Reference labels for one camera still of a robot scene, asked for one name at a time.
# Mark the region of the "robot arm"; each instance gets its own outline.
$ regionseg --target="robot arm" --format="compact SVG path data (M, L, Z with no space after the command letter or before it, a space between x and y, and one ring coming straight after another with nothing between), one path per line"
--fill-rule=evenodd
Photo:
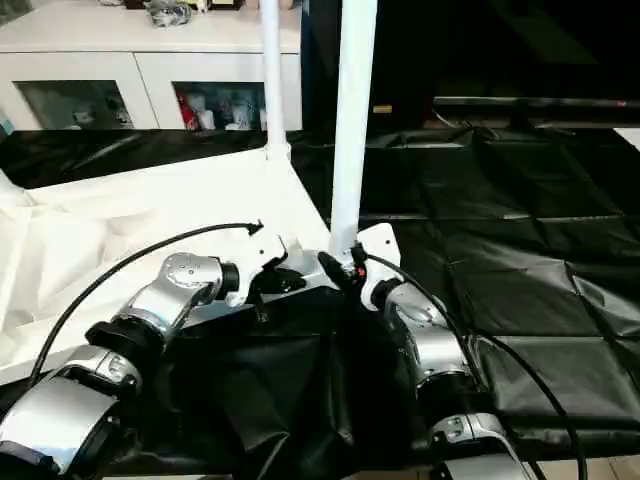
M89 344L29 390L0 424L0 478L100 478L128 430L128 406L191 309L216 300L243 304L262 267L286 252L279 237L258 232L242 253L238 263L171 255L110 322L91 327Z
M429 448L441 459L435 478L528 479L493 399L478 387L440 309L414 285L395 277L378 283L372 303L407 353Z

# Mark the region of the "white pole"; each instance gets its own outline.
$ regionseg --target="white pole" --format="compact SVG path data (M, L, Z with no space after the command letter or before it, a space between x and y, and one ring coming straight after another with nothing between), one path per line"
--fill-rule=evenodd
M278 0L260 0L264 93L267 107L267 147L275 155L288 151L282 113L282 68L280 65L280 9Z
M358 233L377 0L344 0L329 251L343 263Z

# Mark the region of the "black tablecloth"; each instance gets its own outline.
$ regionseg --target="black tablecloth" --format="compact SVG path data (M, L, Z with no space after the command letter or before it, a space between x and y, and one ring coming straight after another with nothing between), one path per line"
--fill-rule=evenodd
M332 141L289 139L328 217ZM33 188L263 143L235 132L14 133L0 168ZM612 131L396 132L368 143L361 226L390 222L403 267L461 326L500 336L535 367L591 456L640 451L638 178L640 153ZM114 471L310 479L428 461L406 372L375 319L331 290L271 308L267 325L241 314L176 340ZM526 373L469 343L521 454L569 457ZM19 388L0 389L2 410Z

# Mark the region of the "black cable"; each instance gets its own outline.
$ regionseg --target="black cable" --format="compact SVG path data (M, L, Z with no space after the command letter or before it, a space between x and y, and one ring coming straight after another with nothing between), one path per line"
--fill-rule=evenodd
M542 380L542 378L540 378L540 376L531 367L531 365L529 365L509 345L504 343L502 340L498 340L496 337L494 337L493 335L491 335L489 333L483 332L482 330L479 330L479 329L474 329L474 330L475 330L475 333L477 333L478 335L484 337L490 343L492 343L496 347L500 348L505 353L509 354L509 356L511 356L511 358L513 358L516 362L518 362L520 364L520 366L527 372L529 377L531 377L531 379L536 383L536 385L538 385L538 388L540 388L540 390L542 390L542 393L544 393L544 396L547 397L547 400L549 400L549 402L553 406L553 409L556 411L556 414L558 415L558 417L560 417L564 421L565 429L567 430L567 433L569 434L569 439L571 441L571 448L573 450L574 455L576 456L576 462L578 463L578 479L579 480L587 480L587 478L588 478L587 460L586 460L585 455L584 455L584 449L582 447L582 442L580 441L580 438L578 437L578 432L576 432L576 429L573 427L573 423L571 422L571 419L569 418L569 414L564 409L562 404L558 401L558 399L553 394L551 389L547 386L546 383L544 383L544 380Z
M538 462L531 460L527 463L538 480L547 480L547 476L544 474L544 471L542 471L542 468L540 468L540 465L538 465Z
M445 124L447 127L449 128L460 128L459 125L454 124L453 122L450 122L449 120L447 120L446 118L444 118L442 115L440 115L438 112L436 112L435 108L432 108L431 111L433 112L433 114L435 115L435 117L440 120L443 124Z
M412 275L405 272L402 268L398 267L397 265L394 265L393 263L389 262L388 260L385 260L384 258L378 257L376 255L371 255L369 253L366 253L366 258L369 258L375 262L381 263L382 265L390 268L394 272L401 275L406 281L408 281L414 287L416 287L420 291L420 293L422 293L425 297L427 297L431 303L433 303L433 305L438 309L438 312L445 318L445 320L447 321L447 324L449 325L449 328L451 328L451 331L458 339L458 342L460 343L460 347L463 349L464 354L467 357L469 368L471 369L472 373L474 374L474 376L476 376L476 378L479 381L480 378L482 377L479 376L479 371L473 362L473 358L471 357L470 352L468 351L466 342L464 341L464 338L460 334L460 331L456 327L455 323L451 319L451 316L443 308L440 301L434 295L429 293L427 289L425 289L420 284L420 282L418 282ZM492 343L496 347L503 350L505 353L511 356L511 358L513 358L516 362L518 362L518 364L520 364L520 366L527 372L529 377L534 381L534 383L538 386L538 388L540 388L544 396L547 397L547 400L549 400L549 402L553 406L553 409L555 410L556 414L558 415L559 418L563 420L565 424L565 429L571 441L571 449L573 450L573 453L576 458L576 463L578 464L578 479L587 480L588 479L587 460L584 455L582 442L580 441L580 438L578 437L578 433L575 427L573 426L571 419L569 418L569 414L562 407L562 405L560 404L556 396L553 394L551 389L547 386L544 380L540 378L540 376L536 373L536 371L509 345L507 345L501 340L498 340L496 337L494 337L490 333L484 332L480 329L474 328L474 332L484 337L490 343Z
M80 306L80 304L91 295L100 285L106 282L109 278L111 278L114 274L122 270L127 265L135 262L141 257L150 254L151 252L155 252L167 245L171 245L172 243L179 242L180 240L184 240L186 238L195 237L196 235L201 235L203 233L213 232L215 230L229 230L233 228L245 228L249 231L249 235L253 235L255 232L262 228L262 225L254 224L254 223L223 223L219 225L209 225L207 227L196 228L195 230L189 230L188 232L181 233L179 235L175 235L171 238L167 238L166 240L162 240L161 242L154 243L153 245L149 245L148 247L143 248L142 250L129 255L128 257L120 260L113 267L107 270L105 273L100 275L96 280L94 280L91 285L85 288L80 295L78 295L73 302L67 307L67 309L60 315L55 325L49 332L47 339L42 345L42 349L36 358L36 362L33 364L33 368L31 369L31 375L29 375L29 382L27 383L27 388L32 388L37 382L40 373L42 373L42 367L44 366L44 362L47 359L47 355L49 355L49 350L51 350L51 346L55 341L56 337L60 333L60 330L67 322L69 317L73 314L73 312Z

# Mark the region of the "white fabric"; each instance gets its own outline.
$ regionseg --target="white fabric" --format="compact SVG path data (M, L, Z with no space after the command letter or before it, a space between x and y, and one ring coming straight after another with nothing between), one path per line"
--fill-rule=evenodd
M296 229L325 241L328 232L295 174L265 158L259 149L26 192L2 180L0 384L24 375L57 316L92 280L151 243L204 225L258 220L275 225L287 246L300 241ZM84 342L86 328L110 319L167 255L224 258L247 235L211 232L140 259L81 305L52 352Z

